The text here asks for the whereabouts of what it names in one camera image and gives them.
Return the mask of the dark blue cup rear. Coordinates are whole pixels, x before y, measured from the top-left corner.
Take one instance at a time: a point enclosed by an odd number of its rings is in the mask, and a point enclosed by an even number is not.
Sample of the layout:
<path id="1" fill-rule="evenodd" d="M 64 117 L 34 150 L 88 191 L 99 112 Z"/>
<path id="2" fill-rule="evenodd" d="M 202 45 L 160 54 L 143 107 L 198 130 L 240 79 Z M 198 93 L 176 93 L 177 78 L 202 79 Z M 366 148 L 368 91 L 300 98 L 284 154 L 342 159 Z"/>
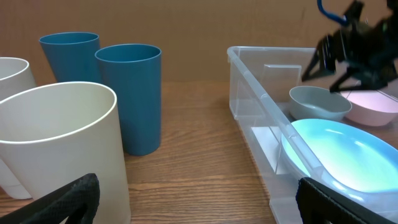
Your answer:
<path id="1" fill-rule="evenodd" d="M 62 32 L 45 35 L 39 42 L 58 82 L 103 82 L 95 57 L 98 34 Z"/>

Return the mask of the grey-green bowl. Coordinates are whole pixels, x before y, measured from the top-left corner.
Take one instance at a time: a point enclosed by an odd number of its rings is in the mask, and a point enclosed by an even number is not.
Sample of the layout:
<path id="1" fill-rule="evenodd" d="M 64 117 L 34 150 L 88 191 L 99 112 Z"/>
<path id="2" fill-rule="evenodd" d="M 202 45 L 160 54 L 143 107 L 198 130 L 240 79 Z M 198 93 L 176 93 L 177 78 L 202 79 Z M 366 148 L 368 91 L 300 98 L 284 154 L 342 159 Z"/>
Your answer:
<path id="1" fill-rule="evenodd" d="M 295 119 L 342 120 L 352 104 L 339 93 L 317 86 L 295 86 L 289 91 L 289 112 Z"/>

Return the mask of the cream cup front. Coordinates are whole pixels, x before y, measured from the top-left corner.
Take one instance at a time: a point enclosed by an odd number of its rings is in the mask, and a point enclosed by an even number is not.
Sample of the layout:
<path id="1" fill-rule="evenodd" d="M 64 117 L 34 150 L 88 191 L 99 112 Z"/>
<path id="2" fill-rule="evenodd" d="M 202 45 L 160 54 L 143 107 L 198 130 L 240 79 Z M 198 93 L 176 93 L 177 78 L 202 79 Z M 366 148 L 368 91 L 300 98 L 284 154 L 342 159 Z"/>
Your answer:
<path id="1" fill-rule="evenodd" d="M 34 199 L 94 173 L 94 222 L 131 221 L 118 98 L 108 86 L 54 83 L 2 100 L 1 159 Z"/>

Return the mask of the light blue plate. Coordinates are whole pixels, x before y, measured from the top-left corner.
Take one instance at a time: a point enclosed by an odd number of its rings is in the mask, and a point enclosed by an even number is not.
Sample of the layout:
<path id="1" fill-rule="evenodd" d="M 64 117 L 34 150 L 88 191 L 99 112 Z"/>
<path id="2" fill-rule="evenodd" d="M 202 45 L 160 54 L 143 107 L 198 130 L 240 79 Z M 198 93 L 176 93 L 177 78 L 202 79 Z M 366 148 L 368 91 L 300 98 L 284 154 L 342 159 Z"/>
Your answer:
<path id="1" fill-rule="evenodd" d="M 372 196 L 397 198 L 397 149 L 353 126 L 325 119 L 292 123 L 326 174 L 319 178 L 359 202 Z"/>

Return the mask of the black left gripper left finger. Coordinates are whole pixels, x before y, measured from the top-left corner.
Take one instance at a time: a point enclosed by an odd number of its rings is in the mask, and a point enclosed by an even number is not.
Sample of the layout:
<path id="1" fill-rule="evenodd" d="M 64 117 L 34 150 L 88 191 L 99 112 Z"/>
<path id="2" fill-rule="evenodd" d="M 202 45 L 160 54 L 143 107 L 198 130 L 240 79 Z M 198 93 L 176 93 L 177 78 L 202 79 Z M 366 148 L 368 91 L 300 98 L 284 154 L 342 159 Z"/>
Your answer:
<path id="1" fill-rule="evenodd" d="M 100 184 L 94 173 L 1 217 L 4 224 L 92 224 L 100 204 Z"/>

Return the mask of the dark blue cup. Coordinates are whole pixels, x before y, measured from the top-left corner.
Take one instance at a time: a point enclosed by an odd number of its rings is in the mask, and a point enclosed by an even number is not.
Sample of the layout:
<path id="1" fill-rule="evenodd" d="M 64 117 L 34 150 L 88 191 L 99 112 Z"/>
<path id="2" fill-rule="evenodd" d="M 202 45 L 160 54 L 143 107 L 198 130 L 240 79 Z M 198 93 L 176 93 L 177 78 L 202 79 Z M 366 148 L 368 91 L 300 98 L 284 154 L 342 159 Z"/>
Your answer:
<path id="1" fill-rule="evenodd" d="M 161 141 L 162 51 L 148 44 L 119 44 L 95 53 L 104 83 L 117 95 L 124 150 L 156 151 Z"/>
<path id="2" fill-rule="evenodd" d="M 95 57 L 98 34 L 62 32 L 45 35 L 39 42 L 58 82 L 103 82 Z"/>

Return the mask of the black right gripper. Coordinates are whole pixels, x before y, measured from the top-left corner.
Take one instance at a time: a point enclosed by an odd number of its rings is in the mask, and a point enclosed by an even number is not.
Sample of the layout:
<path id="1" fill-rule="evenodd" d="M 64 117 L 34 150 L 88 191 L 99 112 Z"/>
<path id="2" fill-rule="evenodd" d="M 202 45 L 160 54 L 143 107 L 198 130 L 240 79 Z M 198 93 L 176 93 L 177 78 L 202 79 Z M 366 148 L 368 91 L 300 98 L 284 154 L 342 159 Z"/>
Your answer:
<path id="1" fill-rule="evenodd" d="M 329 88 L 330 93 L 356 90 L 380 90 L 397 79 L 394 60 L 397 58 L 397 14 L 380 20 L 375 27 L 355 22 L 349 29 L 320 40 L 301 81 L 334 75 L 337 61 L 346 62 L 346 72 Z"/>

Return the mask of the cream cup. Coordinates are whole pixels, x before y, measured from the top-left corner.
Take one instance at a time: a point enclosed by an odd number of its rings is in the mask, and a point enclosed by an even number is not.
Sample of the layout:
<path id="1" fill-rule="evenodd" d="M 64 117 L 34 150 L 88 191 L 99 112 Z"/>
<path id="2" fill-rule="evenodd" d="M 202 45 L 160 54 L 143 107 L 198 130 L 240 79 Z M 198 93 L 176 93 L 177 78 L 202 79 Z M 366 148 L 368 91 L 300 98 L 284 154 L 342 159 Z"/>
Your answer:
<path id="1" fill-rule="evenodd" d="M 35 79 L 27 60 L 1 57 L 1 100 L 35 87 Z M 1 189 L 14 199 L 31 198 L 3 161 L 1 161 Z"/>
<path id="2" fill-rule="evenodd" d="M 94 222 L 131 221 L 118 98 L 108 86 L 54 83 L 2 100 L 1 159 L 34 199 L 94 173 Z"/>

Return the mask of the pink bowl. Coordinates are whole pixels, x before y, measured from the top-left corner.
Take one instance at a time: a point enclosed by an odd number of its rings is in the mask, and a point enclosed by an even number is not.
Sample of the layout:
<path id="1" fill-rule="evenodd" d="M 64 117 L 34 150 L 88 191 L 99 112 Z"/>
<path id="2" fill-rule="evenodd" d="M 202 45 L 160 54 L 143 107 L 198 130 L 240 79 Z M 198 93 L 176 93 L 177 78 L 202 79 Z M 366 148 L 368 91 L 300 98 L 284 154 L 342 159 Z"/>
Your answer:
<path id="1" fill-rule="evenodd" d="M 385 126 L 397 117 L 397 100 L 380 91 L 344 91 L 341 95 L 352 104 L 345 116 L 366 126 Z"/>

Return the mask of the dark blue cup front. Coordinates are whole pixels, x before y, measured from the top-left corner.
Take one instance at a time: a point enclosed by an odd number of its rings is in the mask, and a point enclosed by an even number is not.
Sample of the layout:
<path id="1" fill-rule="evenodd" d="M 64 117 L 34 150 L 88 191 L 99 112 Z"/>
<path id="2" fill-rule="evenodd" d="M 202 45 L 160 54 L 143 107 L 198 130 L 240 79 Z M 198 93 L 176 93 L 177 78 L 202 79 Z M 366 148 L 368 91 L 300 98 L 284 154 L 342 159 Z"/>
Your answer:
<path id="1" fill-rule="evenodd" d="M 95 53 L 104 83 L 117 95 L 124 150 L 156 151 L 161 141 L 162 51 L 148 44 L 119 44 Z"/>

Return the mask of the cream cup rear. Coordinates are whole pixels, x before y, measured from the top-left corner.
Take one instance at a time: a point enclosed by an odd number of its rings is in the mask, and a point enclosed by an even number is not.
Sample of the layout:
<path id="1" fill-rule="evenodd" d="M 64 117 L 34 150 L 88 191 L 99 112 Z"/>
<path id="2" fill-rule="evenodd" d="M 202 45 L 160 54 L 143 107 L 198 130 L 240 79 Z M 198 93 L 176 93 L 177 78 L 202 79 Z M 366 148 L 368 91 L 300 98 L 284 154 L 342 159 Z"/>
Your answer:
<path id="1" fill-rule="evenodd" d="M 27 60 L 1 57 L 1 100 L 35 87 L 35 79 Z M 31 198 L 3 161 L 1 161 L 1 189 L 14 199 Z"/>

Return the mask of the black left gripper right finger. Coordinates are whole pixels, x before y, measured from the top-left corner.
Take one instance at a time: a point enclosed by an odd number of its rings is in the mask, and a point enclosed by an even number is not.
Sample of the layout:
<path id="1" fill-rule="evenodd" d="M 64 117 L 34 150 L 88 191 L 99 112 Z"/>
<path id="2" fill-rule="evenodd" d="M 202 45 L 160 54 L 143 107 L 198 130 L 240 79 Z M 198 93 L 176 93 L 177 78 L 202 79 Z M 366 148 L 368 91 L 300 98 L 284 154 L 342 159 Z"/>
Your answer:
<path id="1" fill-rule="evenodd" d="M 303 224 L 393 224 L 316 180 L 304 177 L 295 196 Z"/>

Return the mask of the clear plastic storage bin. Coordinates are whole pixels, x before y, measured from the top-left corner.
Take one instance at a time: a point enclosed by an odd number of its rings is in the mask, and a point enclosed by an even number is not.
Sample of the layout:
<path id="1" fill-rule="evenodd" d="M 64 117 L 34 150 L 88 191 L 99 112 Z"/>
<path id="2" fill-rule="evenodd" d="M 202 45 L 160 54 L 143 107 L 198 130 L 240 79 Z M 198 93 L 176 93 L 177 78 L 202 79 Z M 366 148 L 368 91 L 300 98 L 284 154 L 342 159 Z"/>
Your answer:
<path id="1" fill-rule="evenodd" d="M 229 107 L 266 185 L 275 220 L 300 223 L 295 200 L 299 180 L 310 177 L 324 185 L 319 178 L 326 170 L 292 126 L 301 119 L 295 119 L 289 112 L 289 91 L 295 86 L 328 89 L 333 78 L 301 81 L 313 48 L 235 46 L 227 53 Z M 366 126 L 345 117 L 336 122 L 366 131 L 397 149 L 397 117 L 385 126 Z M 383 194 L 372 196 L 369 202 L 359 202 L 344 196 L 392 222 L 397 221 L 397 198 Z"/>

